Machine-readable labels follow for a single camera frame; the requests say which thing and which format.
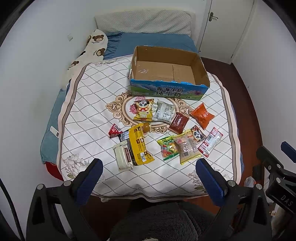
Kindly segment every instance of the white patterned blanket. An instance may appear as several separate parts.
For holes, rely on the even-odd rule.
[[[104,164],[103,175],[93,190],[101,198],[144,197],[151,202],[164,199],[194,198],[206,195],[195,172],[196,159],[180,165],[179,155],[163,161],[156,140],[175,135],[168,125],[153,122],[151,133],[145,138],[147,150],[155,161],[119,171],[112,147],[119,143],[109,139],[112,124],[123,130],[135,125],[134,101],[131,96],[128,66],[132,56],[125,56],[96,64],[88,64],[72,78],[70,89],[59,115],[59,152],[57,166],[64,180],[71,180],[99,158]],[[200,101],[159,98],[173,103],[176,111],[189,117],[185,129],[198,125],[189,113],[203,102],[215,115],[206,135],[216,127],[223,137],[210,156],[206,158],[213,169],[226,180],[237,183],[241,179],[240,144],[229,94],[218,78],[208,73],[210,88]]]

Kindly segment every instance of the door frame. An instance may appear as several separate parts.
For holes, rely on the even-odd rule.
[[[234,52],[233,52],[231,58],[229,59],[228,64],[232,63],[232,61],[235,58],[235,56],[236,56],[242,42],[244,41],[246,33],[248,32],[249,26],[250,26],[251,21],[253,19],[253,15],[254,15],[254,12],[255,12],[255,9],[256,9],[256,6],[257,6],[257,2],[258,2],[258,0],[253,0],[252,9],[251,9],[247,24],[246,24],[246,26],[244,28],[244,31],[242,33],[242,36],[241,36],[237,46],[234,49]],[[201,26],[201,29],[200,29],[200,34],[198,36],[198,40],[197,40],[197,44],[196,44],[196,48],[197,48],[198,52],[200,52],[200,46],[202,44],[202,39],[203,39],[204,34],[205,34],[205,29],[207,27],[211,6],[212,6],[212,0],[207,0],[206,7],[205,7],[205,13],[204,13],[204,17],[203,17],[203,20],[202,20],[202,26]]]

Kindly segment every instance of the orange snack bag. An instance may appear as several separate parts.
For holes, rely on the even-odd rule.
[[[210,120],[215,116],[207,112],[204,103],[201,103],[190,115],[197,120],[199,125],[205,130]]]

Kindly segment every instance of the gray plush fabric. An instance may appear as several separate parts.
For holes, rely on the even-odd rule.
[[[213,219],[211,213],[188,202],[156,205],[122,219],[110,241],[196,241]]]

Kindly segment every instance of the door handle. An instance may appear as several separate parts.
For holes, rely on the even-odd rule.
[[[213,12],[210,13],[209,21],[212,21],[212,19],[218,19],[218,17],[214,16]]]

